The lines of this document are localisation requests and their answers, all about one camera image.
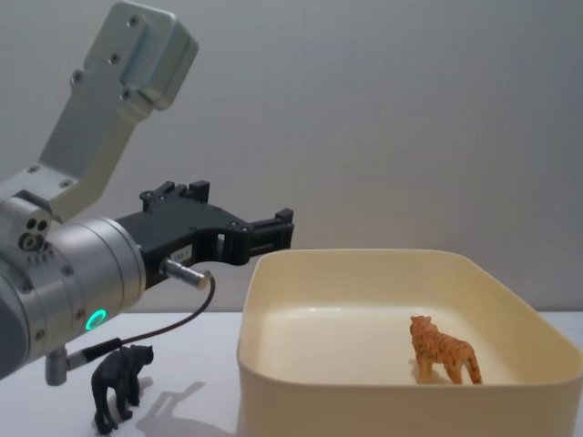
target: toy tiger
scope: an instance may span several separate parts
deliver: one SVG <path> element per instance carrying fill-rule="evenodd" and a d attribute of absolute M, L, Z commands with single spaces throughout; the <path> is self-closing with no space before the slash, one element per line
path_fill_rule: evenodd
<path fill-rule="evenodd" d="M 482 383 L 474 348 L 468 342 L 440 332 L 431 322 L 431 316 L 411 316 L 409 331 L 419 366 L 418 383 L 429 382 L 434 363 L 444 364 L 447 376 L 453 384 L 462 383 L 464 365 L 472 383 Z"/>

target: cream plastic bin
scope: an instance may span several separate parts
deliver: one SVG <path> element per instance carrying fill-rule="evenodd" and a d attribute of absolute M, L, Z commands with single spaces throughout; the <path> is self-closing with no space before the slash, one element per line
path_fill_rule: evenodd
<path fill-rule="evenodd" d="M 483 385 L 417 385 L 409 326 L 472 343 Z M 456 254 L 288 250 L 253 275 L 237 350 L 247 437 L 570 437 L 583 356 Z"/>

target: green led light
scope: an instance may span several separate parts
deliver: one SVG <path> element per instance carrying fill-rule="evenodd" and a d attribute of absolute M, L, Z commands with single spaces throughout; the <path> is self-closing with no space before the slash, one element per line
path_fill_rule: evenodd
<path fill-rule="evenodd" d="M 94 330 L 97 326 L 103 323 L 107 318 L 107 311 L 103 308 L 95 311 L 91 314 L 91 317 L 87 319 L 87 323 L 85 324 L 86 330 Z"/>

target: white tabletop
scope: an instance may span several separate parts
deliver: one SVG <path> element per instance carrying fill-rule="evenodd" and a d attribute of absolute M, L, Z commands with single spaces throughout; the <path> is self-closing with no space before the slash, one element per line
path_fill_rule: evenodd
<path fill-rule="evenodd" d="M 583 350 L 583 312 L 543 313 Z M 125 314 L 68 344 L 77 351 L 113 337 L 165 326 L 185 314 Z M 206 313 L 190 324 L 145 341 L 154 362 L 140 373 L 144 386 L 134 417 L 112 437 L 224 437 L 238 431 L 240 387 L 236 362 L 239 313 Z M 0 381 L 0 434 L 13 437 L 83 437 L 97 435 L 90 388 L 98 361 L 68 374 L 60 387 L 45 384 L 44 360 Z M 110 410 L 117 410 L 109 395 Z M 583 404 L 574 434 L 583 437 Z"/>

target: toy bear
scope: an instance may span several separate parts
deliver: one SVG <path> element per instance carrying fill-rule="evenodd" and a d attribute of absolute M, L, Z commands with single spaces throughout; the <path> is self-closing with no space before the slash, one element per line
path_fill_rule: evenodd
<path fill-rule="evenodd" d="M 132 412 L 128 404 L 139 405 L 138 374 L 153 361 L 151 346 L 132 345 L 111 352 L 97 366 L 91 377 L 91 390 L 97 408 L 95 424 L 101 434 L 109 434 L 118 428 L 107 405 L 107 389 L 112 388 L 116 392 L 119 417 L 124 421 L 130 419 Z"/>

